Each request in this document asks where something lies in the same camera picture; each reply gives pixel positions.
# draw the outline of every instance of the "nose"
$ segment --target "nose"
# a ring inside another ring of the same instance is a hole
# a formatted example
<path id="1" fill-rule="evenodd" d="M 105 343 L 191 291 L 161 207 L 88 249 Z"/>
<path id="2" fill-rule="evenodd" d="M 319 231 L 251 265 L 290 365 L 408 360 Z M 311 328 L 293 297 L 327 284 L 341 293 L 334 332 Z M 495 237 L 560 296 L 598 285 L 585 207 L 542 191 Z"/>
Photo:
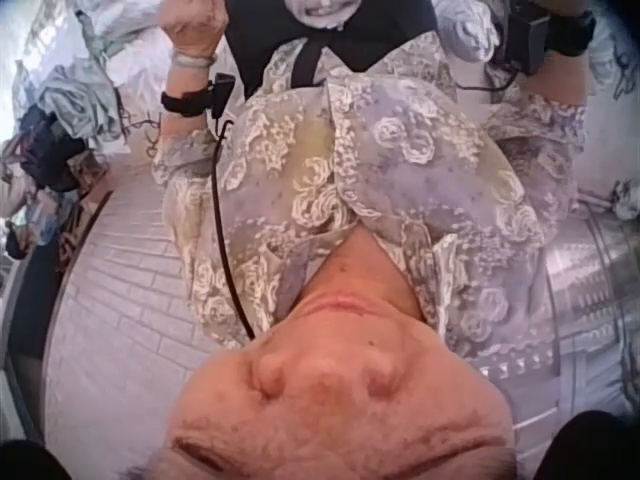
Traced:
<path id="1" fill-rule="evenodd" d="M 256 387 L 268 398 L 287 393 L 316 401 L 342 396 L 391 398 L 398 389 L 399 362 L 375 348 L 269 353 L 254 368 Z"/>

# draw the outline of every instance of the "bracelet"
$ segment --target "bracelet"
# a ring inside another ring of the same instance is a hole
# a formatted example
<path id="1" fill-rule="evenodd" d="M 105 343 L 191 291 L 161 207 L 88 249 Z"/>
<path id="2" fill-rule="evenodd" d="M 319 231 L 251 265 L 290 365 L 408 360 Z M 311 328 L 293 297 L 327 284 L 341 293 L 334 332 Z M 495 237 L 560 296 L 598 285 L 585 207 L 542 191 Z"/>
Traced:
<path id="1" fill-rule="evenodd" d="M 209 69 L 214 63 L 216 63 L 217 59 L 218 59 L 217 53 L 214 53 L 212 58 L 192 57 L 190 55 L 185 55 L 184 53 L 180 53 L 175 50 L 171 54 L 171 63 L 173 65 L 177 65 L 179 67 L 184 67 L 184 68 Z"/>

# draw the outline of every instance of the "lace pattern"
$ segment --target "lace pattern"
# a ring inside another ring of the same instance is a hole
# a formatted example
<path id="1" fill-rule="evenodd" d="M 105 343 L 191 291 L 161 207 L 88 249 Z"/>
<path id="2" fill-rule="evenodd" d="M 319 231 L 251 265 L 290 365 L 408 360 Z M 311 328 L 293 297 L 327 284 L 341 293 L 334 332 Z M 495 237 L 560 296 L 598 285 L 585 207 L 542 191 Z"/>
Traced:
<path id="1" fill-rule="evenodd" d="M 227 248 L 253 328 L 288 313 L 359 221 L 458 354 L 550 342 L 528 328 L 540 308 L 531 292 L 544 281 L 542 247 L 572 204 L 583 109 L 516 92 L 475 125 L 455 104 L 434 33 L 362 74 L 325 51 L 321 85 L 290 90 L 301 46 L 275 53 L 219 165 Z M 235 347 L 247 339 L 213 233 L 211 148 L 208 132 L 165 138 L 153 170 L 191 307 L 212 338 Z"/>

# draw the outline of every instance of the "wire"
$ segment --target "wire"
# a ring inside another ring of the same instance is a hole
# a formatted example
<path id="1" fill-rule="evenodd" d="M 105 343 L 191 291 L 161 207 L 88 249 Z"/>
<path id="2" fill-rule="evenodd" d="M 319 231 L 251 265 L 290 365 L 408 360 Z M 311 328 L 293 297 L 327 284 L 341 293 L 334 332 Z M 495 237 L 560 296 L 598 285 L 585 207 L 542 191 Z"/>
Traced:
<path id="1" fill-rule="evenodd" d="M 456 87 L 458 87 L 460 90 L 498 93 L 498 92 L 504 92 L 507 88 L 513 85 L 513 82 L 516 81 L 516 78 L 518 78 L 518 71 L 514 70 L 513 72 L 511 72 L 511 76 L 507 80 L 507 83 L 505 83 L 504 85 L 501 85 L 500 87 L 467 87 L 464 85 L 460 85 L 457 82 L 456 82 Z"/>
<path id="2" fill-rule="evenodd" d="M 222 153 L 222 141 L 225 139 L 225 134 L 227 132 L 227 128 L 233 125 L 231 120 L 226 120 L 222 125 L 222 129 L 218 129 L 218 120 L 216 119 L 215 130 L 216 136 L 218 137 L 218 141 L 216 142 L 216 147 L 213 151 L 213 159 L 211 162 L 211 193 L 213 196 L 213 219 L 215 223 L 216 229 L 216 237 L 218 237 L 218 249 L 220 250 L 220 260 L 222 261 L 222 269 L 224 270 L 224 278 L 227 282 L 227 287 L 229 288 L 229 295 L 231 295 L 231 301 L 233 302 L 233 306 L 236 310 L 236 314 L 240 318 L 240 322 L 244 327 L 249 340 L 253 340 L 256 338 L 256 335 L 251 328 L 251 324 L 249 323 L 249 319 L 242 308 L 242 303 L 240 302 L 240 297 L 238 295 L 238 291 L 236 290 L 236 285 L 233 282 L 233 275 L 231 273 L 231 267 L 229 266 L 229 257 L 227 256 L 227 247 L 224 240 L 224 229 L 222 228 L 222 214 L 220 213 L 220 195 L 218 194 L 218 174 L 217 167 L 218 162 L 220 161 L 220 154 Z"/>

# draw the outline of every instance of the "black wristband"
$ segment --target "black wristband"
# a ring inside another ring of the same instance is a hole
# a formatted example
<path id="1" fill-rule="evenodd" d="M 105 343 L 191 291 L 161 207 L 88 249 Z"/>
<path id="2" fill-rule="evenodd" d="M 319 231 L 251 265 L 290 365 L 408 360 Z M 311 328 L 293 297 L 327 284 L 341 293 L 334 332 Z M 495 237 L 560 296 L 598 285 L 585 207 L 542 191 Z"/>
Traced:
<path id="1" fill-rule="evenodd" d="M 170 97 L 162 92 L 160 102 L 167 112 L 177 113 L 186 118 L 202 115 L 211 105 L 213 82 L 198 92 L 185 93 L 182 98 Z"/>
<path id="2" fill-rule="evenodd" d="M 593 40 L 596 18 L 590 10 L 578 17 L 551 15 L 546 50 L 566 57 L 579 57 Z"/>

